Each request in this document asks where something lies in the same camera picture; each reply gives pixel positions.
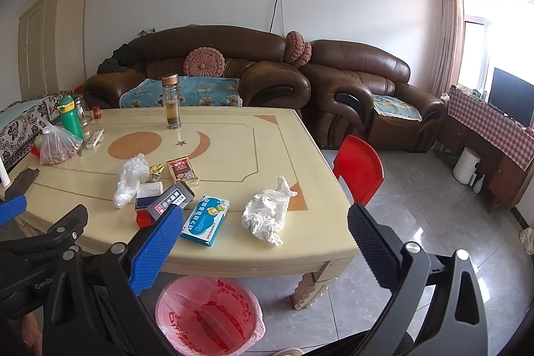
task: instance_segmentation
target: red checkered cloth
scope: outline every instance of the red checkered cloth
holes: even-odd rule
[[[534,137],[521,124],[505,117],[479,98],[451,88],[448,113],[496,146],[522,170],[534,158]]]

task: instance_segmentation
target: window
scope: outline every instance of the window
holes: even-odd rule
[[[464,0],[458,83],[489,94],[495,68],[534,84],[534,0]]]
[[[458,83],[471,89],[483,89],[488,72],[488,29],[490,22],[483,17],[466,16],[464,55]]]

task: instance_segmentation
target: plastic bag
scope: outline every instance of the plastic bag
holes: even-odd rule
[[[236,356],[265,334],[258,299],[235,279],[181,276],[161,291],[155,317],[186,356]]]
[[[532,228],[526,228],[519,233],[519,241],[523,243],[525,251],[528,255],[534,254],[534,230]]]
[[[43,128],[43,143],[41,144],[42,165],[55,165],[74,157],[83,144],[83,139],[72,134],[63,127],[57,127],[48,121],[41,120],[46,125]]]
[[[297,192],[289,189],[287,180],[283,176],[278,177],[275,191],[265,189],[247,203],[241,224],[245,228],[250,227],[257,239],[280,246],[283,242],[277,233],[284,228],[289,200],[295,195]]]
[[[118,209],[123,208],[136,195],[141,182],[149,178],[149,164],[144,154],[138,154],[128,160],[122,167],[118,179],[117,191],[113,195],[113,204]]]

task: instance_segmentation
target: curtain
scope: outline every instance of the curtain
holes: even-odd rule
[[[456,84],[464,48],[464,0],[442,0],[443,18],[437,39],[432,94],[440,97]]]

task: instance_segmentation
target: cream table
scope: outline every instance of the cream table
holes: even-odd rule
[[[230,210],[211,248],[179,239],[162,270],[232,278],[302,274],[293,303],[310,306],[359,251],[347,230],[349,202],[295,111],[185,107],[182,123],[178,137],[166,129],[163,109],[103,110],[89,125],[90,133],[105,131],[95,149],[54,166],[39,166],[29,154],[11,173],[13,179],[27,167],[41,171],[18,223],[27,235],[44,232],[83,204],[89,222],[78,245],[104,252],[138,230],[133,204],[117,209],[111,201],[125,160],[140,152],[151,165],[189,156],[200,184],[186,217],[204,194],[229,200]],[[280,234],[284,244],[273,247],[242,227],[241,214],[253,194],[276,188],[280,175],[298,195]],[[167,169],[162,181],[172,184]]]

